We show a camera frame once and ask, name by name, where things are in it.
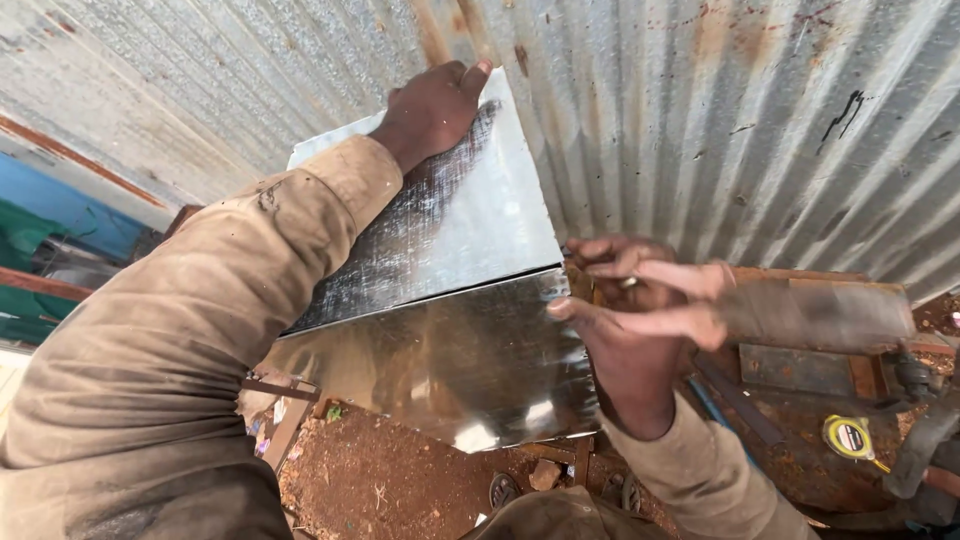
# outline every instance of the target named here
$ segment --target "yellow tape measure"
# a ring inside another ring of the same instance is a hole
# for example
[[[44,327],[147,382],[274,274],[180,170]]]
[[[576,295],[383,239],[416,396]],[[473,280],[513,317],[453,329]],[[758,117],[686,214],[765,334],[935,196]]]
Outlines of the yellow tape measure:
[[[889,473],[890,467],[876,459],[874,443],[870,440],[867,423],[866,418],[848,418],[831,414],[824,422],[824,440],[827,441],[827,446],[843,457],[866,459],[884,473]]]

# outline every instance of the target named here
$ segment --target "corrugated iron wall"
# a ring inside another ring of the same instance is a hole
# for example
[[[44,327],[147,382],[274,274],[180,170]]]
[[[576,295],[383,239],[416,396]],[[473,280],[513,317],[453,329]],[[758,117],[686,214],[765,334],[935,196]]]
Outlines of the corrugated iron wall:
[[[77,182],[154,222],[484,56],[560,237],[862,271],[915,300],[960,282],[960,1],[8,0],[0,46],[0,128],[101,166]]]

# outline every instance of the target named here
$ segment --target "dirty sleeve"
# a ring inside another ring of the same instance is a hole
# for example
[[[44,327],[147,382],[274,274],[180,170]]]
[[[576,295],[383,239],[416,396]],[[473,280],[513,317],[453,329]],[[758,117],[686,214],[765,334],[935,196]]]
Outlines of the dirty sleeve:
[[[201,210],[81,303],[13,400],[0,536],[289,537],[240,382],[401,185],[354,136]]]
[[[816,539],[805,517],[747,460],[735,434],[705,422],[675,393],[673,426],[641,442],[601,415],[640,483],[664,502],[687,539]]]

